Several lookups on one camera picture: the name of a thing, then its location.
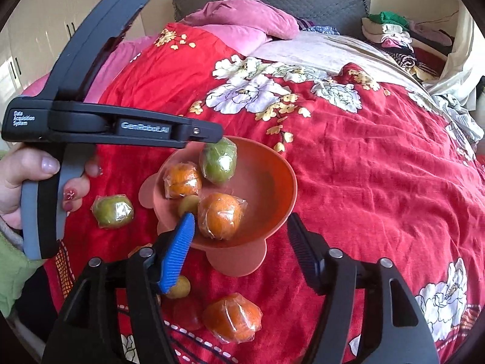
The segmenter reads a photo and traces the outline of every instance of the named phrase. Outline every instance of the bowl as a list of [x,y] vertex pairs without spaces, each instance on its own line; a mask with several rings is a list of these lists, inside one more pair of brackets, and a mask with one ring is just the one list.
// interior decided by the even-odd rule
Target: bowl
[[[227,137],[238,148],[234,176],[224,185],[216,186],[205,178],[201,197],[219,192],[247,201],[241,225],[234,238],[219,241],[206,238],[198,231],[192,247],[204,250],[209,262],[218,271],[230,276],[254,272],[266,256],[266,239],[277,232],[291,214],[297,194],[296,176],[289,163],[273,149],[240,137]],[[153,208],[159,220],[159,233],[175,228],[180,200],[166,199],[163,174],[174,164],[192,161],[198,165],[203,143],[191,142],[173,153],[156,175],[149,177],[140,189],[139,199]]]

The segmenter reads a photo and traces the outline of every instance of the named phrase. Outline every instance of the hand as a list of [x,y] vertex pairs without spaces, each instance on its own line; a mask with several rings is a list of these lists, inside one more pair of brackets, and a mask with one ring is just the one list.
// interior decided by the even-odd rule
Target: hand
[[[59,172],[59,161],[49,153],[30,148],[22,143],[13,147],[0,160],[0,216],[12,228],[21,230],[20,194],[25,180],[46,180]],[[62,207],[66,212],[77,211],[90,188],[90,177],[101,173],[96,157],[89,160],[85,174],[68,181],[64,187]]]

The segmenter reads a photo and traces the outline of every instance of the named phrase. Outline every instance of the person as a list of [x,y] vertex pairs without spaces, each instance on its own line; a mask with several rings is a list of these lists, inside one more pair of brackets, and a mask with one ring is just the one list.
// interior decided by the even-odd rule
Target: person
[[[7,318],[24,284],[43,261],[29,261],[23,253],[20,195],[25,180],[46,180],[59,172],[57,159],[49,153],[18,143],[0,160],[0,310]],[[80,178],[64,187],[62,207],[77,211],[90,189],[89,177],[101,174],[98,158],[89,160]]]

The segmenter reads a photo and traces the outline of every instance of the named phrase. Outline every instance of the pink pillow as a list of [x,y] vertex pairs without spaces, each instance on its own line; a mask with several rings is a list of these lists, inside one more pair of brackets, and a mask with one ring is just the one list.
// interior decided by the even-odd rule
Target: pink pillow
[[292,40],[299,33],[296,19],[286,12],[258,0],[222,0],[206,6],[181,21],[192,27],[204,25],[240,25],[265,34]]
[[261,45],[271,41],[271,37],[268,37],[263,31],[247,26],[205,25],[200,29],[214,34],[227,46],[245,56],[249,56]]
[[[156,39],[156,36],[152,36],[137,38],[133,41],[122,41],[116,50],[110,54],[110,57],[108,57],[105,64],[99,70],[84,102],[97,104],[106,88],[118,76],[123,68]],[[26,88],[22,94],[24,96],[37,96],[37,94],[44,88],[48,77],[49,74],[46,74],[36,80]]]

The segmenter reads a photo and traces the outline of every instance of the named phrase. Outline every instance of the metal screw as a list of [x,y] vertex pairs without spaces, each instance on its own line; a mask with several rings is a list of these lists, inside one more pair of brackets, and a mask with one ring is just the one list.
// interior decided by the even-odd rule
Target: metal screw
[[384,259],[381,259],[381,265],[382,267],[385,267],[385,268],[392,268],[393,264],[391,260],[384,257]]
[[101,259],[99,257],[93,257],[91,260],[88,262],[90,267],[98,267],[101,265]]
[[341,259],[343,257],[343,253],[340,249],[330,249],[328,254],[331,255],[334,259]]
[[153,249],[152,248],[141,248],[140,249],[140,256],[143,258],[150,257],[153,254]]

